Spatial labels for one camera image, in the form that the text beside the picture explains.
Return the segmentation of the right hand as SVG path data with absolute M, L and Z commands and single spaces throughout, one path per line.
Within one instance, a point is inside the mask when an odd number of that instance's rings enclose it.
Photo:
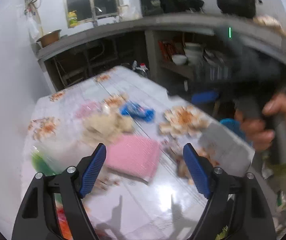
M 274 95 L 266 103 L 262 113 L 267 117 L 281 113 L 286 120 L 286 94 L 280 93 Z M 268 129 L 262 119 L 248 119 L 239 109 L 235 112 L 235 119 L 240 123 L 240 128 L 245 133 L 247 139 L 253 142 L 255 150 L 265 151 L 272 145 L 275 132 Z

